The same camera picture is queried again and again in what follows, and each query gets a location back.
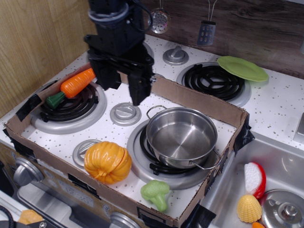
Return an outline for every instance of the pot handle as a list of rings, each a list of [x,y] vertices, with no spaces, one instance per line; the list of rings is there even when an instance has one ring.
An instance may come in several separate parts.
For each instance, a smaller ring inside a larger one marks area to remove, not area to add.
[[[214,167],[217,167],[219,164],[220,164],[220,162],[222,161],[222,157],[220,156],[220,154],[213,148],[213,151],[215,152],[215,154],[218,156],[218,158],[219,158],[219,160],[218,160],[218,162],[214,165],[214,166],[211,166],[211,167],[208,167],[208,168],[204,168],[204,167],[201,167],[199,164],[197,164],[196,162],[194,162],[194,161],[190,161],[190,162],[192,162],[193,164],[195,164],[197,167],[199,167],[200,169],[202,169],[202,170],[211,170],[211,169],[213,169]]]
[[[167,109],[167,108],[166,108],[165,106],[163,106],[163,105],[157,105],[157,106],[154,106],[154,107],[150,108],[150,109],[147,111],[147,117],[148,117],[149,119],[151,119],[151,117],[148,115],[148,113],[149,113],[152,109],[158,108],[158,107],[163,107],[164,109]]]

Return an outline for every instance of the coil burner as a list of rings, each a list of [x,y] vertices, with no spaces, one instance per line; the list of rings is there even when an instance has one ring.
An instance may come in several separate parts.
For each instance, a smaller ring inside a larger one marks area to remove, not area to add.
[[[149,121],[138,125],[131,133],[127,150],[132,158],[132,171],[142,181],[165,181],[171,190],[180,190],[193,187],[207,177],[209,171],[197,167],[190,169],[176,169],[161,164],[153,155],[147,144],[145,128]],[[217,156],[210,153],[204,167],[211,167],[216,163]]]
[[[75,133],[97,122],[105,108],[106,97],[102,88],[91,82],[74,98],[65,98],[56,109],[47,104],[37,108],[31,113],[31,123],[49,134]]]
[[[229,73],[218,63],[189,66],[178,75],[176,82],[236,106],[243,106],[251,96],[249,82]]]

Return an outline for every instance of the black cable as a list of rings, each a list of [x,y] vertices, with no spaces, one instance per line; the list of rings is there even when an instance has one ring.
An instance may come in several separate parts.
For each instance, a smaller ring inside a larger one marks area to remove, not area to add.
[[[9,218],[9,228],[14,228],[15,223],[14,223],[11,213],[5,207],[3,207],[1,205],[0,205],[0,210],[2,210],[6,214],[6,216]]]
[[[148,10],[148,8],[145,6],[145,5],[143,5],[139,0],[132,0],[136,5],[138,5],[140,8],[142,8],[144,11],[146,11],[148,14],[149,14],[149,17],[150,17],[150,24],[149,24],[149,27],[147,28],[147,29],[140,29],[140,28],[138,28],[138,27],[136,27],[133,23],[132,23],[132,21],[131,21],[131,23],[132,23],[132,25],[134,25],[134,27],[137,29],[137,30],[139,30],[140,32],[147,32],[147,31],[149,31],[151,28],[152,28],[152,26],[153,26],[153,16],[152,16],[152,14],[150,13],[150,11]]]

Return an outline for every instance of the red and white vegetable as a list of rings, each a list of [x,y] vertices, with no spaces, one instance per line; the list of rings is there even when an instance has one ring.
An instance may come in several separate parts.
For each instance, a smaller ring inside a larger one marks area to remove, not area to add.
[[[256,162],[245,164],[246,194],[253,195],[259,199],[264,195],[265,188],[266,174],[263,167]]]

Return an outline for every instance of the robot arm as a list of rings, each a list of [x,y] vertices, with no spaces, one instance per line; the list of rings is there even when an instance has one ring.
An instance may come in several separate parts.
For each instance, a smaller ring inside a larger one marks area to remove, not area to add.
[[[144,22],[139,0],[89,0],[89,17],[97,35],[85,36],[89,61],[104,90],[117,89],[117,71],[128,75],[130,96],[137,106],[150,95],[153,58],[143,45]]]

